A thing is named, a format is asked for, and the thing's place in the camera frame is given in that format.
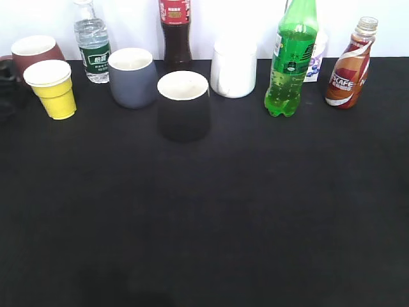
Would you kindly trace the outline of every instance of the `white cup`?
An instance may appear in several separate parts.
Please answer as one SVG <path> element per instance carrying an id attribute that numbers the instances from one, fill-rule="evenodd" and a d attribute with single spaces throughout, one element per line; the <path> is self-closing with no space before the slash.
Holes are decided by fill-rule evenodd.
<path id="1" fill-rule="evenodd" d="M 223 39 L 215 43 L 210 86 L 227 98 L 240 98 L 256 85 L 257 45 L 239 39 Z"/>

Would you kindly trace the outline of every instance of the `yellow paper cup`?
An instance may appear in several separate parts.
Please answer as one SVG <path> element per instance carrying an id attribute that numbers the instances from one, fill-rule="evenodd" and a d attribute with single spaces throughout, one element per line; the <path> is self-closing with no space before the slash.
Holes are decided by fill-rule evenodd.
<path id="1" fill-rule="evenodd" d="M 37 62 L 28 67 L 23 76 L 51 118 L 64 120 L 74 115 L 77 106 L 67 62 L 58 59 Z"/>

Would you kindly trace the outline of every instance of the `soda bottle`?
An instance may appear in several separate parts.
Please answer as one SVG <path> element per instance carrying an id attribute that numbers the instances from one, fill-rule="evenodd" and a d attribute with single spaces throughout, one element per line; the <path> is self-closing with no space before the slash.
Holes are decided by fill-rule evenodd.
<path id="1" fill-rule="evenodd" d="M 168 72 L 186 70 L 192 61 L 189 45 L 190 0 L 159 0 L 165 36 L 165 66 Z"/>
<path id="2" fill-rule="evenodd" d="M 264 101 L 272 116 L 290 117 L 300 104 L 317 32 L 315 0 L 293 0 L 279 23 L 270 87 Z"/>

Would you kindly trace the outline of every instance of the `green soda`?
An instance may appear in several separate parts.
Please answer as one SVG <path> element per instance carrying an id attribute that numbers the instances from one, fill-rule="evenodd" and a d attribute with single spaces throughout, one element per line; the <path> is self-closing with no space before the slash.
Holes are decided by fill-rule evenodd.
<path id="1" fill-rule="evenodd" d="M 317 33 L 315 0 L 293 0 L 279 23 L 270 87 L 264 100 L 272 116 L 290 117 L 297 110 Z"/>

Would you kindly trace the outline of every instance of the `clear water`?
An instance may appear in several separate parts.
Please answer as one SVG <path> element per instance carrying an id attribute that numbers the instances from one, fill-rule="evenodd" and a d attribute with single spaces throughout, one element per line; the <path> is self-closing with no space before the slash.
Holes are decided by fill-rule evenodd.
<path id="1" fill-rule="evenodd" d="M 105 46 L 108 42 L 107 27 L 102 19 L 86 19 L 78 21 L 74 24 L 75 37 L 78 46 L 87 49 L 96 49 Z M 94 83 L 108 83 L 109 74 L 87 73 L 87 77 Z"/>

